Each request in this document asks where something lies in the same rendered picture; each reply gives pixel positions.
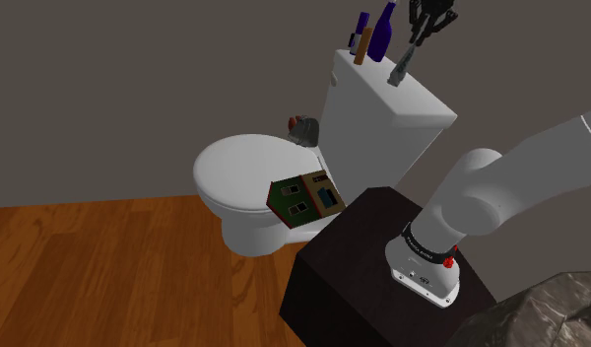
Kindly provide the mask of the grey rounded figure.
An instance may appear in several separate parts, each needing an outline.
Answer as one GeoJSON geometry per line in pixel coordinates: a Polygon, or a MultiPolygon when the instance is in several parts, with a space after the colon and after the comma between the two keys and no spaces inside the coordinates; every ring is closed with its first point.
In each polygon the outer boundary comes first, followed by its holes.
{"type": "Polygon", "coordinates": [[[293,143],[307,148],[318,146],[320,126],[316,118],[306,115],[291,117],[288,128],[288,138],[293,143]]]}

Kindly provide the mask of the grey metal tool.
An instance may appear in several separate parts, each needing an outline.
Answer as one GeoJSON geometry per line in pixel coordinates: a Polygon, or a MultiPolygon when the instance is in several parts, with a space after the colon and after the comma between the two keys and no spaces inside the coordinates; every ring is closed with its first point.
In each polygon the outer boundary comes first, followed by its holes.
{"type": "Polygon", "coordinates": [[[391,85],[393,87],[398,87],[400,85],[400,83],[404,80],[404,78],[408,72],[409,64],[415,54],[416,47],[417,46],[414,43],[411,44],[409,46],[409,48],[407,49],[407,51],[405,52],[405,54],[400,59],[400,61],[396,64],[394,69],[391,71],[391,73],[387,79],[387,83],[389,85],[391,85]]]}

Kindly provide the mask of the dark grey mottled block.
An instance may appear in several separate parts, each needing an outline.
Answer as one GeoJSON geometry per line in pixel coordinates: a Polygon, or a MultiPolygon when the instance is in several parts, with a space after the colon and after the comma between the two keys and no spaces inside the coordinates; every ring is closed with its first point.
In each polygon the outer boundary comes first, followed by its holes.
{"type": "Polygon", "coordinates": [[[591,271],[562,272],[472,315],[444,347],[591,347],[591,271]]]}

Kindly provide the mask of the dark robot stand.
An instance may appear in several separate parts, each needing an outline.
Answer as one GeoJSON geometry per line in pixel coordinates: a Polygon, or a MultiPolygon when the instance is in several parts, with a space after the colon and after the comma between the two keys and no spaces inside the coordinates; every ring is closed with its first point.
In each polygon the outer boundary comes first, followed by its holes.
{"type": "Polygon", "coordinates": [[[442,309],[395,281],[385,257],[421,208],[367,189],[295,257],[280,316],[306,347],[444,347],[496,301],[464,255],[456,301],[442,309]]]}

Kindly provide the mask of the brown stick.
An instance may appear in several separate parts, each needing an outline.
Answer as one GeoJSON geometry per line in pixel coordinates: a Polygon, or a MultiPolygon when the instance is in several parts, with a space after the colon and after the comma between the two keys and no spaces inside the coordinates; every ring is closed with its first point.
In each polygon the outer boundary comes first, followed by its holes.
{"type": "Polygon", "coordinates": [[[356,65],[363,64],[372,33],[373,33],[373,28],[366,27],[363,29],[362,34],[360,35],[358,49],[357,49],[357,52],[356,52],[356,55],[354,58],[354,63],[356,65]]]}

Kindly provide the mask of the green and brown toy house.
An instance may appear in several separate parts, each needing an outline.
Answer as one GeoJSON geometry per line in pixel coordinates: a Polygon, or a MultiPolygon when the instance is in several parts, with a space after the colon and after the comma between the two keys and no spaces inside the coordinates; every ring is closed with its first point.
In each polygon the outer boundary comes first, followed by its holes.
{"type": "Polygon", "coordinates": [[[272,181],[266,205],[289,229],[341,213],[346,208],[324,170],[272,181]]]}

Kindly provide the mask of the dark blue bottle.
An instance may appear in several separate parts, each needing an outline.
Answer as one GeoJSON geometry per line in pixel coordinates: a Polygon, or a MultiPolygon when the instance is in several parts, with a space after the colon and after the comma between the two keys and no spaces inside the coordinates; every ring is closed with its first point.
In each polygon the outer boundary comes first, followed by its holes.
{"type": "Polygon", "coordinates": [[[381,62],[392,37],[391,16],[398,0],[388,0],[372,32],[367,56],[374,62],[381,62]]]}

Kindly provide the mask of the white toilet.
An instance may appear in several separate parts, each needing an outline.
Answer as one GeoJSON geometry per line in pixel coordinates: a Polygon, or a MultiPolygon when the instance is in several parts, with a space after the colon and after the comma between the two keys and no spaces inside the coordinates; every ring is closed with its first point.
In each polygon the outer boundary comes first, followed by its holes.
{"type": "Polygon", "coordinates": [[[456,113],[411,75],[387,80],[395,63],[357,65],[345,49],[334,55],[331,86],[311,148],[265,134],[239,134],[204,149],[193,167],[198,193],[221,220],[225,245],[243,256],[270,254],[308,242],[331,217],[289,228],[267,206],[279,180],[324,170],[351,204],[369,187],[395,186],[456,113]]]}

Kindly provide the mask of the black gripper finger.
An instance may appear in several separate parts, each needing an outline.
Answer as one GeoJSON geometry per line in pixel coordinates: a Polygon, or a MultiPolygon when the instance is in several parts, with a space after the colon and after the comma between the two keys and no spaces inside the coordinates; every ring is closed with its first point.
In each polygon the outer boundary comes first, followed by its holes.
{"type": "Polygon", "coordinates": [[[412,25],[412,35],[409,43],[415,46],[421,46],[430,35],[430,6],[411,6],[409,10],[409,23],[412,25]]]}
{"type": "Polygon", "coordinates": [[[432,34],[440,32],[457,18],[458,14],[451,9],[442,13],[430,14],[427,18],[427,24],[420,35],[420,44],[423,44],[432,34]]]}

